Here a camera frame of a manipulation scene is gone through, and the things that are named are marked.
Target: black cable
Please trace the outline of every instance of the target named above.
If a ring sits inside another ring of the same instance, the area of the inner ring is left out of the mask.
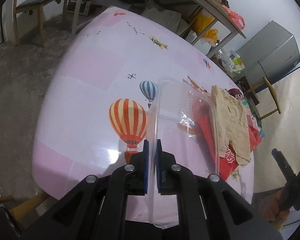
[[[286,227],[286,226],[292,225],[292,224],[294,224],[294,223],[297,223],[297,222],[299,222],[299,221],[300,221],[300,219],[299,219],[298,221],[292,222],[292,223],[290,223],[290,224],[288,224],[288,225],[284,225],[283,227]]]

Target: beige fabric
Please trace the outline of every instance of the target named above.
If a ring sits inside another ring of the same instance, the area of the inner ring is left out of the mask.
[[[217,152],[225,157],[228,145],[236,154],[239,165],[250,162],[250,141],[247,114],[239,100],[224,89],[212,86],[211,99],[217,112]]]
[[[264,139],[254,149],[254,192],[283,187],[286,180],[271,155],[282,152],[295,174],[300,171],[300,68],[273,85],[282,113],[262,120]],[[268,89],[258,93],[260,115],[275,109]]]

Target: refrigerator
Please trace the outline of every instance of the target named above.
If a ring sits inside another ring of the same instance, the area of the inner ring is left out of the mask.
[[[268,78],[271,84],[288,75],[300,62],[300,53],[293,34],[274,21],[269,22],[261,31],[243,45],[237,53],[241,57],[245,71],[243,75],[252,87]]]

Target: clear plastic container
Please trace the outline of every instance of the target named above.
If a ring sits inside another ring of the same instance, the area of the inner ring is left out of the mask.
[[[186,82],[168,77],[160,79],[158,95],[148,112],[147,128],[150,142],[149,220],[156,227],[178,225],[177,197],[158,193],[154,160],[157,139],[161,139],[163,151],[172,153],[176,162],[189,168],[193,174],[207,177],[219,173],[219,158],[215,156],[215,163],[196,123],[203,116],[208,117],[213,138],[216,138],[215,109],[210,95]]]

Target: orange striped hot air balloon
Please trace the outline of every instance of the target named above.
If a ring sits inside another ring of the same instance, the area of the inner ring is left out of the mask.
[[[127,144],[124,157],[127,163],[137,153],[137,144],[146,135],[146,111],[130,99],[119,99],[109,109],[109,119],[114,131]]]

